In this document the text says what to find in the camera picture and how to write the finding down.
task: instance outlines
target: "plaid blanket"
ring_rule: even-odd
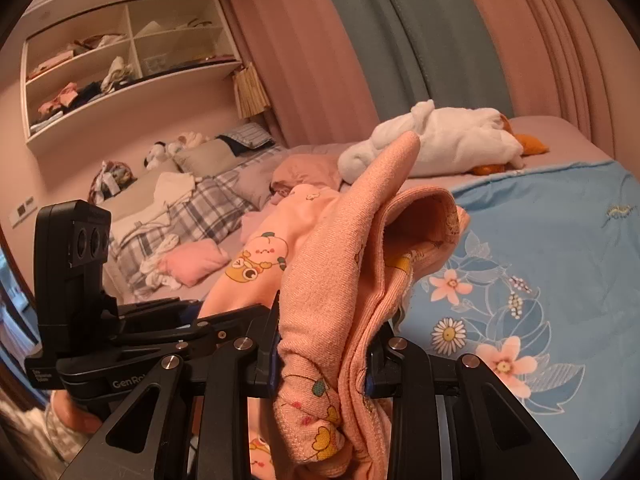
[[[177,234],[181,244],[203,238],[212,238],[216,243],[220,243],[238,229],[242,215],[255,209],[250,202],[233,191],[239,172],[242,168],[257,164],[282,151],[284,148],[274,146],[257,154],[239,156],[242,162],[232,170],[216,177],[204,178],[196,184],[190,200],[168,208],[171,219],[169,226],[158,226],[135,234],[122,246],[112,237],[110,255],[116,261],[130,290],[141,299],[153,293],[154,289],[146,286],[146,276],[140,272],[140,264],[145,258],[153,255],[168,234]]]

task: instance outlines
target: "wall shelf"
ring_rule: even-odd
[[[101,34],[122,34],[123,39],[74,56],[27,81],[34,68],[74,40]],[[55,98],[70,82],[75,82],[78,89],[101,82],[118,56],[131,66],[132,83],[31,133],[30,125],[41,119],[41,104]],[[183,84],[221,80],[240,64],[218,0],[132,0],[91,10],[24,43],[21,83],[25,142],[35,155],[44,154],[71,140],[74,134],[90,131],[91,124],[118,113],[127,103],[140,106]]]

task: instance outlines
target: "camera lens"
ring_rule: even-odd
[[[94,229],[91,233],[91,256],[95,258],[95,255],[98,253],[98,249],[100,248],[100,235],[98,234],[98,229]]]
[[[84,229],[80,229],[78,233],[78,246],[76,247],[76,251],[78,252],[78,258],[84,257],[84,252],[86,251],[86,231]]]

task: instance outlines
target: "white daisy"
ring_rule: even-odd
[[[438,354],[451,355],[466,344],[465,324],[450,317],[441,319],[431,335],[431,345]]]

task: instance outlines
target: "pink flower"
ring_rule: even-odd
[[[517,359],[520,353],[520,338],[512,335],[502,344],[502,350],[481,344],[476,348],[476,355],[491,368],[500,380],[516,397],[529,399],[531,389],[516,375],[530,374],[538,368],[538,361],[531,356]]]
[[[474,288],[471,283],[459,282],[458,275],[453,269],[446,270],[444,278],[431,276],[429,278],[429,282],[431,285],[437,287],[431,295],[431,301],[438,301],[446,297],[449,300],[449,303],[454,305],[460,304],[460,300],[458,299],[456,292],[459,294],[468,294]]]

